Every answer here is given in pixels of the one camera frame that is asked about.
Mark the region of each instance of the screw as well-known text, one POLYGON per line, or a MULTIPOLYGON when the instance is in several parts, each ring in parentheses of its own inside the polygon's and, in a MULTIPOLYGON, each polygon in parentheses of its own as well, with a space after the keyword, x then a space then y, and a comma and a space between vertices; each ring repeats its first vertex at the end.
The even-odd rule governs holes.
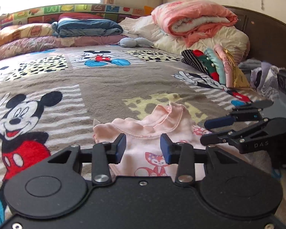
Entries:
POLYGON ((275 229, 274 224, 267 224, 265 225, 264 229, 275 229))
POLYGON ((190 175, 182 175, 178 177, 178 181, 181 183, 190 183, 193 181, 193 177, 190 175))
POLYGON ((109 180, 109 176, 101 174, 94 177, 94 180, 98 183, 104 183, 109 180))
POLYGON ((20 225, 19 223, 14 223, 11 226, 13 229, 22 229, 22 225, 20 225))
POLYGON ((146 181, 139 182, 140 186, 146 186, 148 183, 146 181))

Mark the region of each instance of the gray plush toy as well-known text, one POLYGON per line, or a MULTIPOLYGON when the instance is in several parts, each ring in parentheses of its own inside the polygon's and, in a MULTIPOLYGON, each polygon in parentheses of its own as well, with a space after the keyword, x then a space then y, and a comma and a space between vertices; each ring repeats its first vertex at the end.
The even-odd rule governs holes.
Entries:
POLYGON ((121 47, 129 47, 129 48, 133 48, 133 47, 146 47, 146 48, 151 48, 153 47, 154 43, 152 43, 151 41, 145 39, 145 38, 136 38, 136 39, 132 39, 132 38, 124 38, 121 39, 119 42, 121 47))

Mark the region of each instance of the mickey mouse nose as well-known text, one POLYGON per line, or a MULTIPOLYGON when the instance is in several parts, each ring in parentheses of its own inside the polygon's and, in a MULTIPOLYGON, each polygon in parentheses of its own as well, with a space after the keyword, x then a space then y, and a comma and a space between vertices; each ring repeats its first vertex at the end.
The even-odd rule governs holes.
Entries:
POLYGON ((20 121, 21 121, 20 119, 14 118, 14 119, 11 119, 11 120, 10 120, 10 124, 11 124, 11 125, 16 125, 16 124, 19 124, 20 121))

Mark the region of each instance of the pink baby shirt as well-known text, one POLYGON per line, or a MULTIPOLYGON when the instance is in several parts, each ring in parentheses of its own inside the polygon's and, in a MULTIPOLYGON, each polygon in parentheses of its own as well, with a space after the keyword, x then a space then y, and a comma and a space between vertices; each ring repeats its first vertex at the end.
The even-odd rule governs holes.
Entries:
MULTIPOLYGON (((167 165, 160 149, 160 136, 166 133, 173 142, 185 142, 196 149, 205 149, 200 143, 201 134, 189 111, 181 104, 157 105, 143 120, 114 119, 111 123, 94 127, 96 143, 113 142, 120 133, 126 134, 127 147, 121 163, 110 164, 116 176, 171 176, 175 179, 177 164, 167 165)), ((221 148, 242 157, 236 148, 221 144, 221 148)), ((195 164, 196 180, 205 177, 203 164, 195 164)))

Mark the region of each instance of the dark brown headboard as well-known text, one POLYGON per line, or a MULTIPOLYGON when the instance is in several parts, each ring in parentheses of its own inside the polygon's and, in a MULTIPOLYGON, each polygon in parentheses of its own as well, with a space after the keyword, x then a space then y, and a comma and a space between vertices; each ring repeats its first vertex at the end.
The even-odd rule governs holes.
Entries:
POLYGON ((286 24, 252 10, 226 7, 238 16, 239 21, 235 27, 250 39, 248 58, 286 68, 286 24))

